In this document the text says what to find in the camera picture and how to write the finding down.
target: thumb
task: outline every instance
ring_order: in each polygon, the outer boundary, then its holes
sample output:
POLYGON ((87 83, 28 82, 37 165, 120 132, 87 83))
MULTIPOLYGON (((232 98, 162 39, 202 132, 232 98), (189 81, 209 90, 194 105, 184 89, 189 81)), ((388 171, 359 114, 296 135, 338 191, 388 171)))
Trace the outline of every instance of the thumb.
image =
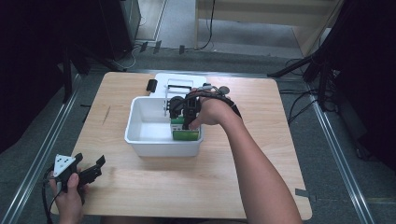
POLYGON ((78 185, 79 179, 78 174, 73 173, 70 175, 69 180, 67 181, 67 188, 70 190, 76 190, 78 185))
POLYGON ((195 120, 193 120, 193 121, 190 123, 189 128, 190 128, 190 130, 195 130, 195 129, 197 129, 201 124, 202 124, 202 122, 199 120, 199 116, 198 116, 198 118, 196 118, 195 120))

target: white container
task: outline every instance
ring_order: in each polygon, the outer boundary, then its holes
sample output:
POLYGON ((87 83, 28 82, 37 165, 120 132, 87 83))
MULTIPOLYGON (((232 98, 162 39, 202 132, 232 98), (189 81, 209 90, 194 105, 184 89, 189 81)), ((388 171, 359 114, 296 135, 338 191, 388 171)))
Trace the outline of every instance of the white container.
POLYGON ((164 114, 165 98, 141 96, 133 99, 125 141, 141 157, 193 157, 204 140, 200 127, 197 141, 173 140, 169 114, 164 114))

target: gray carpet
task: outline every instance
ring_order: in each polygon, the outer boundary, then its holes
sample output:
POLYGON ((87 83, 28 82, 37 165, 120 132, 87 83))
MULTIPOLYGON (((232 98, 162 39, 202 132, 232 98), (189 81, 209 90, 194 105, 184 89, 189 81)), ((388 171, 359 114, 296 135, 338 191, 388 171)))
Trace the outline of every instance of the gray carpet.
MULTIPOLYGON (((263 75, 282 69, 288 59, 264 56, 247 56, 224 53, 187 51, 182 55, 177 50, 161 49, 153 54, 152 49, 135 52, 136 63, 128 71, 141 70, 176 70, 235 73, 238 76, 247 74, 263 75)), ((131 56, 120 61, 124 65, 132 64, 131 56)), ((80 91, 70 114, 60 132, 45 167, 53 163, 56 154, 71 154, 77 142, 83 120, 88 108, 99 88, 101 80, 109 70, 99 63, 92 62, 92 70, 83 76, 80 91)), ((301 77, 287 75, 277 80, 280 90, 305 91, 306 86, 301 77)), ((282 94, 285 114, 298 95, 282 94)), ((63 90, 53 96, 47 107, 36 117, 21 140, 4 153, 0 154, 0 216, 3 216, 11 203, 16 187, 24 179, 30 164, 40 149, 50 125, 55 120, 62 106, 63 90)), ((294 108, 298 112, 309 104, 304 97, 294 108)), ((369 201, 370 208, 378 223, 394 223, 396 220, 396 180, 394 173, 378 161, 362 161, 356 157, 353 144, 347 134, 343 121, 334 113, 330 113, 332 125, 339 136, 346 157, 357 177, 363 193, 369 201)), ((360 223, 355 208, 350 200, 342 177, 335 164, 327 140, 319 125, 312 107, 300 115, 291 125, 290 132, 302 169, 304 182, 310 195, 313 216, 305 223, 360 223)), ((41 176, 24 206, 17 223, 45 223, 46 219, 41 202, 41 176)), ((98 217, 85 216, 84 223, 99 223, 98 217)))

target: background desk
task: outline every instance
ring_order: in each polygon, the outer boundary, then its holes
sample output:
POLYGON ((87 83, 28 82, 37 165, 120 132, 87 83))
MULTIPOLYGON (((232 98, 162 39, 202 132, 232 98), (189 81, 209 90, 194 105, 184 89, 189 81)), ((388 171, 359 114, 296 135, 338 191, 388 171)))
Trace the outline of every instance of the background desk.
MULTIPOLYGON (((102 155, 102 175, 91 185, 87 215, 245 218, 233 156, 220 126, 205 126, 205 139, 192 158, 140 158, 124 141, 132 100, 148 95, 154 75, 108 73, 81 131, 73 155, 84 170, 102 155)), ((248 130, 286 181, 302 219, 312 216, 278 88, 272 79, 207 77, 228 86, 248 130)))
MULTIPOLYGON (((326 28, 336 19, 343 0, 217 0, 213 19, 293 26, 304 56, 314 50, 326 28)), ((199 19, 210 20, 213 0, 196 0, 195 46, 199 19)))

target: wooden tabletop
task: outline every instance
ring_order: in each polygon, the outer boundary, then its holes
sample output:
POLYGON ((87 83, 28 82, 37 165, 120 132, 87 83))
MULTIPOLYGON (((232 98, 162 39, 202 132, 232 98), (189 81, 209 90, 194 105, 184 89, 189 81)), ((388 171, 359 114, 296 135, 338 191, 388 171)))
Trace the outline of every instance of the wooden tabletop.
MULTIPOLYGON (((73 156, 82 170, 102 155, 106 164, 86 197, 84 213, 102 216, 246 218, 226 134, 205 126, 200 152, 192 158, 143 158, 124 140, 131 102, 149 95, 154 75, 108 73, 97 92, 73 156)), ((207 77, 227 86, 247 129, 285 179, 302 219, 312 216, 276 82, 265 78, 207 77)))

